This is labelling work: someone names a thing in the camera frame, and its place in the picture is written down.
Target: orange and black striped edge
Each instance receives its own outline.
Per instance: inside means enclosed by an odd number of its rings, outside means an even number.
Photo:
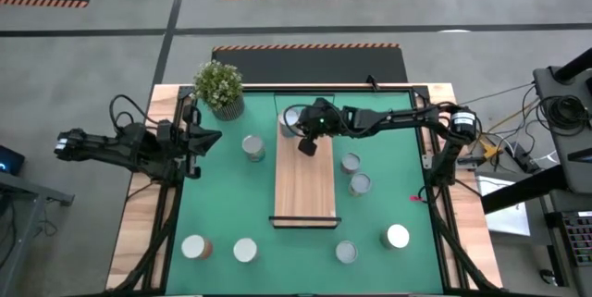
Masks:
[[[321,48],[400,48],[398,43],[293,43],[274,45],[216,46],[213,51],[269,50],[269,49],[321,49]]]
[[[89,3],[78,0],[0,0],[0,5],[86,7]]]

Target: white paper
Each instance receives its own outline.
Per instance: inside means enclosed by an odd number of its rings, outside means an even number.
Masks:
[[[483,176],[477,177],[477,184],[481,195],[487,195],[506,186],[513,185],[513,181],[494,179]],[[517,204],[485,216],[487,227],[491,231],[530,236],[526,205]]]

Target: power strip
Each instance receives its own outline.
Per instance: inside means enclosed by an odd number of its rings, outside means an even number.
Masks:
[[[510,149],[510,147],[507,145],[505,147],[505,151],[524,173],[536,173],[540,170],[540,166],[532,159],[532,157],[526,152],[522,145],[516,145],[516,142],[511,142],[510,145],[512,148],[515,146],[514,156],[512,156],[512,149]]]

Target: potted plant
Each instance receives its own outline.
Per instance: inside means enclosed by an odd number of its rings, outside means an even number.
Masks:
[[[216,60],[201,65],[195,76],[195,96],[203,99],[216,118],[236,119],[244,111],[242,75],[236,67]]]

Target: green leaves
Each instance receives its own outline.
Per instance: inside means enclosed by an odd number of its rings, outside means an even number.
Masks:
[[[242,95],[242,75],[237,68],[216,60],[201,64],[194,81],[195,95],[215,110],[232,104]]]

